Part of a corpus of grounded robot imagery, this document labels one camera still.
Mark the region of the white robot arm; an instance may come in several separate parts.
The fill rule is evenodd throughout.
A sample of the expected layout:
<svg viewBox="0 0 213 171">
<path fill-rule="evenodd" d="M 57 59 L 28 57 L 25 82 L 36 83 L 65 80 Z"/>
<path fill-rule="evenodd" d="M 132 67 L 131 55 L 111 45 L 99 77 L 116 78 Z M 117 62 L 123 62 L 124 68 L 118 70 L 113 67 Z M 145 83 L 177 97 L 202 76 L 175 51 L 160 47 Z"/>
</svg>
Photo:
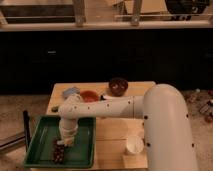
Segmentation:
<svg viewBox="0 0 213 171">
<path fill-rule="evenodd" d="M 75 136 L 80 118 L 142 119 L 149 171 L 199 171 L 187 105 L 171 85 L 157 84 L 143 95 L 87 103 L 73 94 L 60 105 L 58 114 L 64 141 Z"/>
</svg>

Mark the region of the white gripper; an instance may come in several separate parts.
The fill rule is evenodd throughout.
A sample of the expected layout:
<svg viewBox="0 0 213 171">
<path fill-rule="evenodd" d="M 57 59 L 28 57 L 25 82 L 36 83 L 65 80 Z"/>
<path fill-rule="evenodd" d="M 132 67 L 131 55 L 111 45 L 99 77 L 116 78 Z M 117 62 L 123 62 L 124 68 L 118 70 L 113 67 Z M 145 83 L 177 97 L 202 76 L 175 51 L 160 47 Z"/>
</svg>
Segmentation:
<svg viewBox="0 0 213 171">
<path fill-rule="evenodd" d="M 72 129 L 65 129 L 62 126 L 59 127 L 61 139 L 57 141 L 58 145 L 64 145 L 65 147 L 72 146 L 74 144 L 75 135 L 77 134 L 78 127 L 75 126 Z"/>
</svg>

